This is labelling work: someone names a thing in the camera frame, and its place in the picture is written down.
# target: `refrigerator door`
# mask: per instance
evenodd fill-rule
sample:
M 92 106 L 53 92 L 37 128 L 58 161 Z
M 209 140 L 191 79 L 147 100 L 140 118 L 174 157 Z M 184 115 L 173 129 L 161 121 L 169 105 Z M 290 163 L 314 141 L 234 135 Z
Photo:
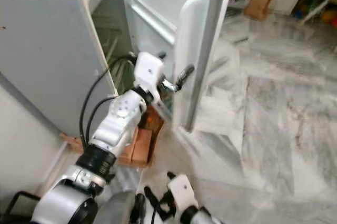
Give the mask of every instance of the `refrigerator door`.
M 136 52 L 166 52 L 164 73 L 172 82 L 188 64 L 194 65 L 194 73 L 169 109 L 173 128 L 191 131 L 229 0 L 124 1 Z

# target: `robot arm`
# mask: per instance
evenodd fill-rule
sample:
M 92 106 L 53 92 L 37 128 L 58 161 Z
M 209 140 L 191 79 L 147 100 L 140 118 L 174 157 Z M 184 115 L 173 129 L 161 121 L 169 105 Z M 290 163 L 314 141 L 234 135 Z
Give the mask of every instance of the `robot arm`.
M 108 114 L 92 135 L 75 165 L 68 168 L 36 206 L 32 222 L 37 224 L 91 224 L 99 195 L 110 179 L 110 168 L 131 141 L 147 105 L 160 103 L 157 90 L 167 80 L 163 62 L 146 52 L 139 53 L 132 90 L 113 99 Z M 177 82 L 184 83 L 188 77 Z
M 185 174 L 176 176 L 168 172 L 167 176 L 171 181 L 167 184 L 168 191 L 161 200 L 157 200 L 149 187 L 144 188 L 145 196 L 154 208 L 151 224 L 154 222 L 156 212 L 163 221 L 174 216 L 176 221 L 181 224 L 221 224 L 219 220 L 211 216 L 205 207 L 199 206 L 191 183 Z M 161 205 L 163 204 L 167 204 L 170 210 L 162 209 Z

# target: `marble floor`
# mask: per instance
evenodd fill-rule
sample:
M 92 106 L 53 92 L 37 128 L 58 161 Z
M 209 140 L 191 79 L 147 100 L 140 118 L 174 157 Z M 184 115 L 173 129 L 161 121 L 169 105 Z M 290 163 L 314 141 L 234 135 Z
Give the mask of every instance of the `marble floor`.
M 138 190 L 162 194 L 169 170 L 225 223 L 337 223 L 336 37 L 273 15 L 226 20 L 195 130 L 164 128 Z

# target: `white wall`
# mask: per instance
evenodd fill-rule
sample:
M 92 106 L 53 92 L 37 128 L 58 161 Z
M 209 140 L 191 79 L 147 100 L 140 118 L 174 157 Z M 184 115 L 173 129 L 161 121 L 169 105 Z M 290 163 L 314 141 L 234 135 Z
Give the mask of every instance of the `white wall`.
M 17 191 L 37 192 L 62 143 L 58 130 L 0 75 L 0 212 Z

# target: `black cable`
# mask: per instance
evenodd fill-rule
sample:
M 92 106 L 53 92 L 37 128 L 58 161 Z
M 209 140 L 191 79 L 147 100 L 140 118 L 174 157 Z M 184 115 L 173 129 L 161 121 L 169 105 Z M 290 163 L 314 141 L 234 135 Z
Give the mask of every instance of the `black cable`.
M 157 207 L 160 206 L 160 203 L 158 203 L 157 206 L 155 206 L 155 208 L 153 208 L 153 213 L 152 213 L 152 218 L 151 218 L 151 224 L 154 224 L 154 217 L 156 216 L 156 212 L 157 212 Z
M 122 59 L 130 60 L 133 64 L 135 64 L 135 62 L 136 62 L 136 58 L 133 57 L 130 54 L 127 54 L 127 55 L 124 55 L 124 56 L 121 56 L 121 57 L 117 58 L 115 61 L 112 62 L 111 67 L 108 67 L 108 69 L 106 69 L 104 72 L 102 72 L 101 75 L 99 75 L 99 77 L 92 84 L 92 86 L 90 87 L 88 93 L 85 96 L 85 99 L 84 99 L 84 102 L 83 102 L 83 105 L 82 105 L 82 108 L 81 108 L 80 122 L 79 122 L 79 126 L 80 126 L 80 138 L 81 138 L 81 142 L 82 142 L 82 145 L 83 145 L 83 149 L 86 148 L 86 141 L 85 141 L 85 138 L 84 138 L 84 129 L 83 129 L 83 118 L 84 118 L 85 109 L 86 109 L 86 106 L 88 104 L 90 95 L 93 92 L 93 90 L 96 87 L 96 85 L 98 84 L 98 82 L 104 77 L 104 75 L 109 71 L 109 69 L 113 68 L 115 66 L 115 64 L 117 62 L 119 62 L 120 60 L 122 60 Z
M 105 103 L 106 101 L 112 100 L 112 99 L 114 99 L 114 98 L 116 98 L 116 97 L 107 97 L 107 98 L 104 98 L 104 99 L 102 99 L 100 102 L 98 102 L 98 103 L 96 104 L 96 106 L 94 107 L 94 109 L 93 109 L 93 111 L 91 112 L 91 115 L 90 115 L 90 117 L 89 117 L 88 124 L 87 124 L 87 126 L 86 126 L 86 131 L 85 131 L 85 141 L 86 141 L 86 144 L 89 142 L 89 134 L 90 134 L 91 123 L 92 123 L 92 120 L 93 120 L 93 118 L 94 118 L 94 116 L 95 116 L 95 114 L 96 114 L 98 108 L 99 108 L 103 103 Z
M 86 109 L 86 106 L 88 104 L 89 98 L 91 93 L 93 92 L 94 88 L 96 87 L 97 83 L 104 77 L 104 75 L 109 71 L 109 68 L 106 69 L 98 78 L 97 80 L 92 84 L 92 86 L 90 87 L 88 93 L 85 96 L 82 108 L 81 108 L 81 113 L 80 113 L 80 138 L 81 138 L 81 142 L 83 145 L 83 149 L 86 148 L 86 141 L 84 138 L 84 130 L 83 130 L 83 118 L 84 118 L 84 112 Z

